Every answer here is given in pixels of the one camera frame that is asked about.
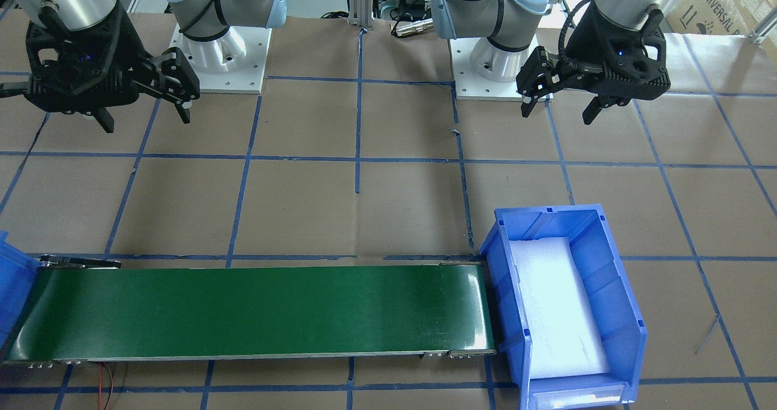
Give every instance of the green conveyor belt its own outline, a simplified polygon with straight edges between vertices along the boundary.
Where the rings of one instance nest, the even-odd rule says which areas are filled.
[[[494,351],[477,265],[42,269],[5,360]]]

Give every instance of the white mounting plate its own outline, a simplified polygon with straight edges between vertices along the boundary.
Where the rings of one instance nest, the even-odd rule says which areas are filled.
[[[270,49],[272,29],[263,27],[233,26],[245,40],[245,63],[238,69],[225,73],[197,72],[200,79],[200,92],[227,92],[228,94],[261,94],[264,82],[264,69],[267,64],[267,50]],[[175,25],[170,47],[177,47],[183,34],[178,33]]]
[[[453,80],[456,81],[456,98],[463,100],[500,100],[522,102],[524,97],[517,92],[515,81],[496,83],[489,81],[475,71],[469,63],[469,55],[479,38],[450,39],[450,63],[453,65]],[[534,50],[539,45],[537,37],[529,45]]]

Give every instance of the blue plastic bin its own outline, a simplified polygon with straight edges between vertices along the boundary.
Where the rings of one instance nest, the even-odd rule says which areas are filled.
[[[11,332],[35,281],[37,260],[5,243],[8,233],[0,231],[0,346]]]
[[[626,277],[616,243],[600,205],[503,208],[480,248],[488,258],[499,302],[511,377],[521,388],[521,410],[585,408],[634,402],[647,341],[647,329]],[[529,378],[532,331],[518,286],[510,241],[549,237],[569,239],[591,312],[610,365],[607,374]]]

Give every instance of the metal plate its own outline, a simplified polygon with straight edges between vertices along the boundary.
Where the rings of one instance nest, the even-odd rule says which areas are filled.
[[[202,92],[231,92],[232,94],[261,94],[264,69],[267,64],[267,50],[270,49],[272,29],[261,27],[233,26],[245,40],[245,64],[226,73],[197,72]],[[177,47],[183,35],[175,25],[170,47]]]
[[[494,352],[478,265],[39,271],[7,362]]]
[[[469,55],[479,38],[451,39],[450,61],[453,65],[453,78],[456,81],[456,98],[463,100],[501,100],[507,102],[522,102],[523,96],[518,94],[515,81],[512,83],[495,83],[478,75]],[[535,36],[529,46],[533,50],[539,42]]]

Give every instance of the white sheet inside bin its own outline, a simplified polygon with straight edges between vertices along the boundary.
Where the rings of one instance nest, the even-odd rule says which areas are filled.
[[[607,363],[569,239],[510,241],[532,333],[529,377],[604,374]]]

